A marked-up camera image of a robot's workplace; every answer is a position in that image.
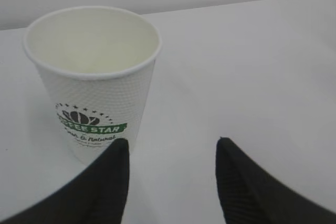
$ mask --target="cup rim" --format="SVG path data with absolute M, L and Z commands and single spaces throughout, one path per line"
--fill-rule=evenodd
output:
M 107 9 L 107 10 L 114 10 L 114 11 L 118 11 L 121 13 L 126 13 L 129 15 L 133 15 L 136 16 L 137 18 L 139 18 L 140 20 L 142 20 L 143 22 L 147 23 L 149 26 L 151 26 L 157 36 L 158 39 L 158 45 L 154 51 L 154 53 L 145 61 L 130 67 L 130 68 L 126 68 L 124 70 L 121 71 L 117 71 L 117 72 L 111 72 L 111 73 L 77 73 L 77 72 L 71 72 L 68 70 L 64 70 L 64 69 L 60 69 L 57 67 L 54 67 L 48 63 L 45 63 L 41 60 L 39 60 L 38 58 L 34 57 L 34 54 L 31 52 L 31 50 L 29 49 L 28 46 L 28 35 L 30 34 L 30 31 L 35 27 L 36 24 L 40 23 L 42 20 L 50 17 L 50 16 L 54 16 L 60 13 L 64 13 L 64 12 L 68 12 L 68 11 L 72 11 L 72 10 L 78 10 L 78 9 Z M 160 53 L 161 49 L 162 49 L 162 38 L 160 35 L 159 30 L 153 25 L 151 24 L 149 21 L 147 21 L 144 17 L 142 17 L 139 14 L 136 14 L 134 12 L 131 12 L 129 10 L 125 10 L 122 8 L 117 8 L 117 7 L 112 7 L 112 6 L 77 6 L 77 7 L 70 7 L 70 8 L 64 8 L 64 9 L 60 9 L 60 10 L 56 10 L 54 12 L 48 13 L 40 18 L 38 18 L 37 20 L 35 20 L 34 22 L 32 22 L 25 31 L 25 34 L 23 36 L 23 48 L 24 51 L 27 55 L 27 57 L 37 66 L 47 69 L 51 72 L 57 73 L 61 76 L 65 76 L 65 77 L 70 77 L 73 79 L 78 79 L 78 80 L 108 80 L 108 79 L 114 79 L 114 78 L 119 78 L 119 77 L 123 77 L 123 76 L 127 76 L 130 75 L 132 73 L 137 72 L 138 70 L 146 67 L 147 65 L 149 65 L 153 60 L 156 59 L 156 57 L 158 56 L 158 54 Z

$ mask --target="white table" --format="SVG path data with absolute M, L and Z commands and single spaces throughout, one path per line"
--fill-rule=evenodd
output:
M 215 144 L 231 137 L 281 182 L 336 211 L 336 0 L 265 0 L 146 15 L 160 29 L 131 156 L 124 223 L 224 223 Z M 24 57 L 0 31 L 0 219 L 84 166 Z

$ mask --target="green label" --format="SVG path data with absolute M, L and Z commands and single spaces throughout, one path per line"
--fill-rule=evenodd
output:
M 107 125 L 107 126 L 93 126 L 71 122 L 58 114 L 58 117 L 64 126 L 69 129 L 92 133 L 92 134 L 113 134 L 113 133 L 121 133 L 127 128 L 127 123 L 119 124 L 119 125 Z

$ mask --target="paper cup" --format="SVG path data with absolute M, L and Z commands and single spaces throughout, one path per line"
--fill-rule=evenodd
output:
M 74 7 L 33 22 L 23 46 L 83 163 L 117 138 L 134 148 L 162 47 L 153 25 L 127 10 Z

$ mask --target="coffee bean logo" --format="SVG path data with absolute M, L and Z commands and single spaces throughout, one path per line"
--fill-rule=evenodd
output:
M 88 117 L 78 111 L 71 111 L 69 113 L 65 110 L 62 110 L 62 113 L 67 120 L 72 121 L 74 123 L 80 123 L 80 124 L 86 124 L 86 125 L 97 125 L 100 122 L 99 118 L 96 118 L 94 116 Z

